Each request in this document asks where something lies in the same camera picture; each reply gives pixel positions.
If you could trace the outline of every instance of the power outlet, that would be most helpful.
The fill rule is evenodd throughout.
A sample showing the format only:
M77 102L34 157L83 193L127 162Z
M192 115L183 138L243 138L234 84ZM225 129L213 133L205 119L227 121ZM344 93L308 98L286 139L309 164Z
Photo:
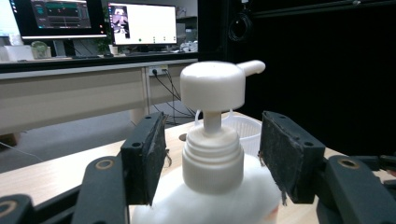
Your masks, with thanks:
M168 70L168 65L167 64L152 65L152 66L146 67L146 72L151 77L155 76L154 75L155 71L157 72L157 76L166 75L165 70Z

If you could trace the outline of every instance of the white basket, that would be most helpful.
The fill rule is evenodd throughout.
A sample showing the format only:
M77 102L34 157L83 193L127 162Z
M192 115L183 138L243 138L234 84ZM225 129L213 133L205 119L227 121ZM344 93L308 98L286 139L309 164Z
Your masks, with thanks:
M198 116L201 111L196 112L195 124L198 124ZM239 134L239 141L245 153L257 157L260 150L260 138L262 124L248 117L236 116L230 110L229 115L221 120L221 125L232 127Z

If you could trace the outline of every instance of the bottle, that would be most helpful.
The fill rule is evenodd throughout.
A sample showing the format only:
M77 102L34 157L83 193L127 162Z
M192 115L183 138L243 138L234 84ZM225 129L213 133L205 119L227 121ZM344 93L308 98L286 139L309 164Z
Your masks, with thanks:
M194 63L180 76L181 101L202 110L187 133L182 166L160 179L153 205L137 206L132 223L276 223L281 193L259 158L244 153L221 112L245 102L246 76L260 61Z

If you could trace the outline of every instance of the floor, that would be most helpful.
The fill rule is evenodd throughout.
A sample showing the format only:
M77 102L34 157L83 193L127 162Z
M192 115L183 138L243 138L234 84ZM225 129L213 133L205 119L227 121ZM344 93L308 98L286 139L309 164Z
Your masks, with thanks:
M180 101L154 105L149 113L169 115L165 128L194 120ZM129 111L80 119L21 133L15 147L0 149L0 173L126 139L134 129Z

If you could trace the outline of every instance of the monitor screen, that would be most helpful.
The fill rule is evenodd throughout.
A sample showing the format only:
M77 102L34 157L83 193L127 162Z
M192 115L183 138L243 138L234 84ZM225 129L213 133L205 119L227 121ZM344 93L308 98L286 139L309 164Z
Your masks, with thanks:
M9 0L0 0L0 15L0 36L18 35L20 31Z
M175 7L108 2L108 16L115 46L177 43Z
M106 37L101 0L9 0L22 39Z

